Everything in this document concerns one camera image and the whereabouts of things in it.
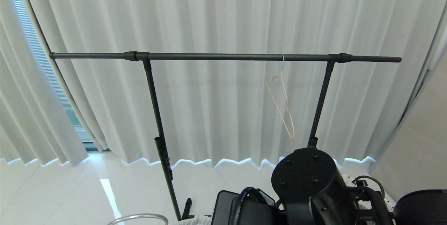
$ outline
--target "black round object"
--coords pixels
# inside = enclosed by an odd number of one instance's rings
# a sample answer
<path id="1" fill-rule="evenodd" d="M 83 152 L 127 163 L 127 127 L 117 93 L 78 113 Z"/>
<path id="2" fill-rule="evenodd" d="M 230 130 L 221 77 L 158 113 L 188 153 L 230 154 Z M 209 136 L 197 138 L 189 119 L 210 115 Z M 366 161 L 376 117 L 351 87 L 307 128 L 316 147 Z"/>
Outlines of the black round object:
<path id="1" fill-rule="evenodd" d="M 326 224 L 356 224 L 356 204 L 334 160 L 315 147 L 297 149 L 280 161 L 273 170 L 272 186 L 289 224 L 321 218 Z"/>
<path id="2" fill-rule="evenodd" d="M 447 224 L 447 189 L 409 193 L 393 212 L 397 225 Z"/>

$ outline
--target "beige wall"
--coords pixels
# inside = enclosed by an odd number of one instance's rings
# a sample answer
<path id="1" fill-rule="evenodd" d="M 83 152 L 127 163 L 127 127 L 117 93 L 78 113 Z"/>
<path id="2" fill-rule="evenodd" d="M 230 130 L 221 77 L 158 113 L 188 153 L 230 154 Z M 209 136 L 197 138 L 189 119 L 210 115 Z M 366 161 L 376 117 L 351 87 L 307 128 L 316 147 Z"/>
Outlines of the beige wall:
<path id="1" fill-rule="evenodd" d="M 447 189 L 447 52 L 371 175 L 397 201 L 421 189 Z"/>

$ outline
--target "white curtain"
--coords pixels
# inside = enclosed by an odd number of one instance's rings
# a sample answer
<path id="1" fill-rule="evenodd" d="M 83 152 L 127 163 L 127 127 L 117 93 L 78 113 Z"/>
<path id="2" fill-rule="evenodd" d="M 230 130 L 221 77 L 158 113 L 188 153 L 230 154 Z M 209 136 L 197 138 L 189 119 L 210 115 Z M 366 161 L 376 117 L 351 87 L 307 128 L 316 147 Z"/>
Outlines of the white curtain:
<path id="1" fill-rule="evenodd" d="M 53 52 L 340 53 L 401 64 L 336 64 L 317 130 L 340 163 L 378 155 L 402 117 L 446 0 L 29 0 Z M 281 62 L 154 61 L 171 161 L 272 162 L 307 144 L 324 63 L 287 62 L 290 140 L 265 80 Z M 58 60 L 83 126 L 99 148 L 158 160 L 142 63 Z M 272 84 L 283 115 L 281 86 Z"/>
<path id="2" fill-rule="evenodd" d="M 0 157 L 78 164 L 87 152 L 24 35 L 13 0 L 0 0 Z"/>

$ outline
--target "white tile floor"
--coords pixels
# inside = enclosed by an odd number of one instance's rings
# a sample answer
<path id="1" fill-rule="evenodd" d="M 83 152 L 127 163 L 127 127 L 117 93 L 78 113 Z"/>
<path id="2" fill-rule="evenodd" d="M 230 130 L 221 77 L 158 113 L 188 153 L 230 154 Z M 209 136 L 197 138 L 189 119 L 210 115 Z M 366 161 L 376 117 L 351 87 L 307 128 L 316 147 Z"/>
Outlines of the white tile floor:
<path id="1" fill-rule="evenodd" d="M 372 161 L 346 161 L 341 172 L 356 177 L 367 174 Z M 274 166 L 264 161 L 210 161 L 194 164 L 180 161 L 173 166 L 174 189 L 181 212 L 188 197 L 192 214 L 212 214 L 217 193 L 240 192 L 259 187 L 277 198 L 270 185 Z M 0 211 L 2 225 L 106 225 L 116 217 L 151 212 L 175 221 L 160 163 L 139 160 L 126 164 L 111 152 L 90 153 L 72 167 L 58 161 L 40 166 L 37 161 L 0 161 Z M 135 220 L 126 225 L 162 224 Z"/>

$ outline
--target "black clothes rack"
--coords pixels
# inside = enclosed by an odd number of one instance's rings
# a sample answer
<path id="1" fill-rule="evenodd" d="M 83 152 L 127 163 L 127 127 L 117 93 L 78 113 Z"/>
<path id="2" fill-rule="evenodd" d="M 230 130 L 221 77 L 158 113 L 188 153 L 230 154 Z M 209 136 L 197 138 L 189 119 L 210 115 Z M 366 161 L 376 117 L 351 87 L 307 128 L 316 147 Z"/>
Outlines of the black clothes rack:
<path id="1" fill-rule="evenodd" d="M 324 98 L 328 90 L 329 80 L 335 63 L 347 63 L 351 61 L 362 62 L 393 62 L 399 63 L 402 59 L 398 57 L 377 57 L 366 55 L 349 55 L 346 53 L 327 54 L 327 55 L 302 55 L 302 54 L 218 54 L 218 53 L 150 53 L 150 52 L 124 52 L 124 53 L 50 53 L 52 59 L 125 59 L 129 61 L 142 61 L 146 71 L 147 83 L 151 95 L 152 106 L 154 108 L 155 121 L 157 123 L 158 137 L 155 138 L 155 144 L 160 157 L 161 166 L 164 172 L 164 178 L 168 185 L 169 195 L 174 206 L 177 220 L 192 218 L 190 209 L 192 205 L 191 198 L 186 201 L 183 215 L 180 214 L 177 198 L 175 196 L 172 184 L 173 174 L 169 164 L 168 150 L 164 138 L 163 125 L 161 123 L 160 109 L 158 106 L 157 95 L 155 92 L 154 77 L 152 76 L 151 60 L 211 60 L 211 61 L 325 61 L 326 73 L 324 74 L 323 85 L 318 98 L 318 104 L 315 110 L 315 117 L 309 136 L 308 147 L 315 147 L 318 138 L 315 137 L 318 121 L 320 120 L 321 110 L 323 109 Z"/>

